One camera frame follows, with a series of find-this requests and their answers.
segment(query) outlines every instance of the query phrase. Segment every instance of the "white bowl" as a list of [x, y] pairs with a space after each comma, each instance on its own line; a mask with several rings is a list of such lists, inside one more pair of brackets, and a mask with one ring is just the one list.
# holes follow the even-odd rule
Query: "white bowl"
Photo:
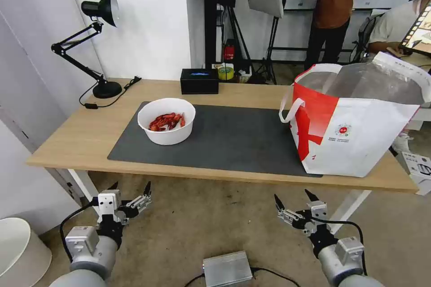
[[[175, 129], [167, 131], [151, 131], [148, 127], [159, 115], [167, 113], [184, 113], [185, 126], [178, 123]], [[190, 136], [196, 115], [194, 106], [183, 99], [164, 98], [145, 105], [138, 113], [138, 124], [145, 130], [148, 138], [159, 145], [173, 145], [180, 143]]]

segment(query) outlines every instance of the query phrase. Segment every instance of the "lamp arm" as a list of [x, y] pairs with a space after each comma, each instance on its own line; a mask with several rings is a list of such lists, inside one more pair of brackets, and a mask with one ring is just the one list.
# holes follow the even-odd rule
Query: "lamp arm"
[[[83, 43], [84, 41], [100, 34], [102, 32], [102, 26], [103, 24], [99, 21], [92, 23], [91, 25], [89, 25], [88, 27], [82, 29], [81, 31], [78, 31], [76, 34], [73, 34], [72, 36], [66, 38], [65, 40], [62, 40], [59, 43], [55, 43], [51, 46], [51, 49], [54, 53], [56, 53], [58, 56], [63, 57], [66, 61], [68, 61], [69, 63], [73, 64], [74, 66], [76, 66], [77, 68], [79, 68], [80, 70], [82, 70], [83, 72], [85, 72], [86, 74], [90, 75], [92, 78], [94, 78], [95, 80], [99, 81], [99, 82], [106, 82], [105, 78], [103, 77], [102, 73], [98, 73], [92, 69], [90, 69], [89, 67], [84, 66], [83, 64], [79, 63], [76, 59], [70, 57], [66, 52], [75, 47], [78, 46], [79, 44]], [[94, 29], [96, 32], [92, 33], [91, 35], [76, 40], [76, 41], [70, 41], [71, 39], [75, 38], [76, 36], [79, 36], [80, 34], [90, 30], [90, 29]]]

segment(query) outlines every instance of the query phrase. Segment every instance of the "black pants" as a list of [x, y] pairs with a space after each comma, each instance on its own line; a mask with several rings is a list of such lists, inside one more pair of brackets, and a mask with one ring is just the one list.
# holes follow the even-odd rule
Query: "black pants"
[[305, 70], [308, 70], [311, 66], [319, 62], [323, 43], [325, 43], [325, 54], [322, 63], [338, 62], [349, 23], [350, 19], [341, 27], [331, 29], [317, 28], [312, 24], [310, 38], [308, 40], [307, 58], [304, 63]]

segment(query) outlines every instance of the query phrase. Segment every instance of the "red object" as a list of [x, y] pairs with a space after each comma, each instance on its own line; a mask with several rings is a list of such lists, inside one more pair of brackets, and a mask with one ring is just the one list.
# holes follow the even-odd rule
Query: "red object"
[[148, 126], [151, 131], [165, 131], [172, 130], [176, 127], [177, 123], [180, 122], [181, 128], [185, 126], [184, 113], [168, 113], [159, 115], [154, 119]]
[[300, 107], [296, 113], [298, 125], [298, 153], [301, 161], [310, 153], [308, 142], [320, 145], [337, 107], [338, 98], [321, 94], [295, 82], [293, 87], [293, 102], [301, 98], [305, 108]]
[[231, 61], [235, 57], [235, 47], [231, 45], [226, 45], [224, 47], [224, 60]]

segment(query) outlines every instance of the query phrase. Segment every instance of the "robotic arm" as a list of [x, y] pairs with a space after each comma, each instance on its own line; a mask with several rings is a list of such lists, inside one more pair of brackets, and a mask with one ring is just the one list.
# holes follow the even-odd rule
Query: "robotic arm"
[[70, 273], [50, 287], [106, 287], [105, 280], [111, 275], [115, 254], [121, 246], [123, 227], [151, 202], [151, 182], [134, 200], [121, 201], [116, 184], [95, 197], [91, 204], [99, 206], [98, 228], [75, 226], [70, 230], [65, 238], [72, 258]]
[[310, 191], [305, 192], [310, 199], [308, 209], [298, 212], [286, 209], [274, 194], [278, 217], [310, 239], [313, 253], [319, 259], [329, 284], [335, 287], [383, 287], [377, 280], [366, 276], [362, 242], [356, 237], [335, 238], [327, 226], [326, 203]]

